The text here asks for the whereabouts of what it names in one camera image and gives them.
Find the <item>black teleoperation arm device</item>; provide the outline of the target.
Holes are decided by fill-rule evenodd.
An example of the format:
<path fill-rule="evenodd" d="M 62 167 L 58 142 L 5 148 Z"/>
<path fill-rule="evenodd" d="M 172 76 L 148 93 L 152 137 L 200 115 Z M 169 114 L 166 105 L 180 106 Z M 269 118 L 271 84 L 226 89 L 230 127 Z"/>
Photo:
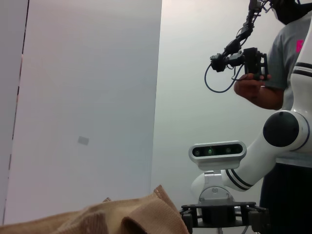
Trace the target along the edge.
<path fill-rule="evenodd" d="M 254 79 L 260 80 L 260 76 L 267 79 L 268 65 L 267 55 L 261 53 L 257 48 L 251 47 L 242 49 L 243 44 L 254 30 L 255 20 L 260 16 L 262 10 L 268 12 L 265 5 L 269 0 L 250 0 L 248 15 L 241 29 L 238 30 L 236 37 L 232 40 L 220 54 L 210 57 L 210 67 L 216 72 L 223 72 L 230 66 L 244 66 L 245 74 L 254 74 Z"/>

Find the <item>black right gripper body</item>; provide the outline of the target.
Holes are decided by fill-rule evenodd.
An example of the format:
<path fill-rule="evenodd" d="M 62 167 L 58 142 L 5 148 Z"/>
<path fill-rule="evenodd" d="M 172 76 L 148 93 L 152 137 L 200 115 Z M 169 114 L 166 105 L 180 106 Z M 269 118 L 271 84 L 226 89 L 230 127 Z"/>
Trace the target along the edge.
<path fill-rule="evenodd" d="M 255 205 L 255 202 L 208 201 L 183 205 L 181 209 L 194 211 L 193 228 L 231 228 L 248 226 L 247 207 Z"/>

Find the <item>khaki canvas food bag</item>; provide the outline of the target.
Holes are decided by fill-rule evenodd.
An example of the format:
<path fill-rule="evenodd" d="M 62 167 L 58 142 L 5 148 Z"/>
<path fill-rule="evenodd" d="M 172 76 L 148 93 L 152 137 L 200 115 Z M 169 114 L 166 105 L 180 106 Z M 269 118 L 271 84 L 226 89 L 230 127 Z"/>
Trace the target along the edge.
<path fill-rule="evenodd" d="M 145 197 L 0 226 L 0 234 L 190 234 L 162 186 Z"/>

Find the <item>operator hand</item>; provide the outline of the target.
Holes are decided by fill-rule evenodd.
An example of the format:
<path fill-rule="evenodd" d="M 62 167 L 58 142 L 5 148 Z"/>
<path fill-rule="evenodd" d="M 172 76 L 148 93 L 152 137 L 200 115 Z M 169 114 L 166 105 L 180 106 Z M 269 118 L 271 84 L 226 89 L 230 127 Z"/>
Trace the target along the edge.
<path fill-rule="evenodd" d="M 251 101 L 257 98 L 260 88 L 264 85 L 264 77 L 256 74 L 245 74 L 234 84 L 234 91 L 237 95 Z"/>

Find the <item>white partition panel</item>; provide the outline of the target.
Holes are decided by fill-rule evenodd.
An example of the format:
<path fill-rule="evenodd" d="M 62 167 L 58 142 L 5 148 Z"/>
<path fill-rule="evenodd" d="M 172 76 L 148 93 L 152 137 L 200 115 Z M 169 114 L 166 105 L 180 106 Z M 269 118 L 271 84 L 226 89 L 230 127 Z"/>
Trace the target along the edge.
<path fill-rule="evenodd" d="M 161 7 L 30 0 L 5 224 L 150 192 Z"/>

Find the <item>person in grey shirt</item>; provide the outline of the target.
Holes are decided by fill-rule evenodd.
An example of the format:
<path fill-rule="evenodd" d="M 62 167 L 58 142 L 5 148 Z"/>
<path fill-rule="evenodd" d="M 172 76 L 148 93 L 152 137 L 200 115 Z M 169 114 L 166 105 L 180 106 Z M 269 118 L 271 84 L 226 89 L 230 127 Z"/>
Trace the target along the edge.
<path fill-rule="evenodd" d="M 291 72 L 307 36 L 312 18 L 312 7 L 305 13 L 293 0 L 283 0 L 274 10 L 284 27 L 276 36 L 268 55 L 272 78 L 265 87 L 284 91 L 280 110 L 293 107 Z M 270 212 L 271 228 L 268 234 L 312 234 L 312 201 L 308 192 L 312 186 L 312 152 L 283 153 L 275 167 L 264 177 L 260 206 Z"/>

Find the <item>operator forearm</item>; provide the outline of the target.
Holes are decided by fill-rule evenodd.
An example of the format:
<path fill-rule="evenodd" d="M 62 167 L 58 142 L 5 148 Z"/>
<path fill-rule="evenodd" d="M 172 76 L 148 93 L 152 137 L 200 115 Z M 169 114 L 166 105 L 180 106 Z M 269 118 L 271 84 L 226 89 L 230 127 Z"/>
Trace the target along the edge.
<path fill-rule="evenodd" d="M 252 101 L 254 105 L 260 108 L 267 110 L 279 110 L 282 108 L 283 98 L 283 90 L 261 86 Z"/>

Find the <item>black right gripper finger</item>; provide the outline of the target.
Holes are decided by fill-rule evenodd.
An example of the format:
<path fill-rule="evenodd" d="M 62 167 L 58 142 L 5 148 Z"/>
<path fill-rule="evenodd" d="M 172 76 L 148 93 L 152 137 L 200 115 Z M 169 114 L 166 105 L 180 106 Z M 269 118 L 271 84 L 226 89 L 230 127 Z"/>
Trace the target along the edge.
<path fill-rule="evenodd" d="M 187 228 L 194 227 L 194 211 L 192 209 L 182 209 L 180 210 L 180 216 Z"/>
<path fill-rule="evenodd" d="M 270 229 L 270 215 L 266 208 L 247 207 L 248 221 L 254 232 L 268 232 Z"/>

